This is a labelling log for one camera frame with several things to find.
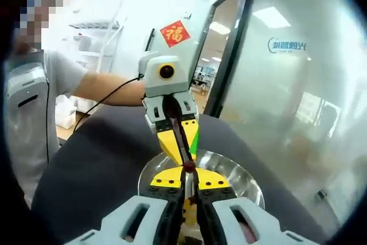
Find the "red sticker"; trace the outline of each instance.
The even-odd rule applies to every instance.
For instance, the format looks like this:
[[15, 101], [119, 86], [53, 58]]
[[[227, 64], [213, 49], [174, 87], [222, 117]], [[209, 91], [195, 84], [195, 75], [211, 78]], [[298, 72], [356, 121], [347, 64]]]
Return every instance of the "red sticker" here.
[[183, 26], [181, 20], [164, 27], [161, 29], [161, 33], [169, 48], [190, 38], [190, 35]]

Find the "black table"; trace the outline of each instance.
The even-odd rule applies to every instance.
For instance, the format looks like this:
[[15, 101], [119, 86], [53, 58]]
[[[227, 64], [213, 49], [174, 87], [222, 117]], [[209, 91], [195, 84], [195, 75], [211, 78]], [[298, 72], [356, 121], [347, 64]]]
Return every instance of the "black table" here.
[[[144, 114], [142, 107], [103, 107], [52, 158], [32, 210], [60, 241], [99, 230], [105, 215], [136, 195], [141, 170], [161, 152]], [[282, 230], [318, 243], [326, 240], [311, 215], [227, 124], [201, 115], [199, 148], [225, 155], [249, 171], [263, 191], [266, 211], [279, 219]]]

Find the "metal bowl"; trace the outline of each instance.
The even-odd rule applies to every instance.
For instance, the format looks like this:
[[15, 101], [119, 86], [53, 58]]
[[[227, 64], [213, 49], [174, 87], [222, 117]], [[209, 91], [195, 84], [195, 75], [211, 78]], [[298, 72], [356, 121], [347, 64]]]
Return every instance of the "metal bowl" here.
[[[198, 150], [196, 166], [208, 169], [224, 176], [232, 186], [237, 197], [246, 197], [260, 208], [265, 208], [264, 196], [255, 179], [240, 165], [232, 160], [206, 150]], [[174, 168], [175, 163], [165, 153], [150, 160], [143, 168], [138, 182], [138, 194], [149, 187], [154, 176], [159, 172]]]

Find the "ceiling light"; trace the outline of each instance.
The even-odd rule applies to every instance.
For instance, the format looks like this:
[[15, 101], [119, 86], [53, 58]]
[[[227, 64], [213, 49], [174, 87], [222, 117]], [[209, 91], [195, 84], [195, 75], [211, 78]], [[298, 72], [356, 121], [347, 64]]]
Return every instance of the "ceiling light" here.
[[252, 14], [262, 20], [269, 28], [283, 28], [291, 26], [275, 7], [269, 7]]
[[231, 32], [230, 28], [227, 28], [226, 26], [218, 23], [217, 21], [212, 22], [209, 28], [219, 34], [229, 34]]

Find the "glass wall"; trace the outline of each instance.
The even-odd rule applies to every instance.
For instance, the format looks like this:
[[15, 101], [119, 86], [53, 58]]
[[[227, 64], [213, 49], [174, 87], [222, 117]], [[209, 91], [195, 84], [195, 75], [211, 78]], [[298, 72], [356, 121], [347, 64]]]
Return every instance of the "glass wall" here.
[[367, 179], [367, 47], [348, 3], [253, 0], [220, 115], [330, 236]]

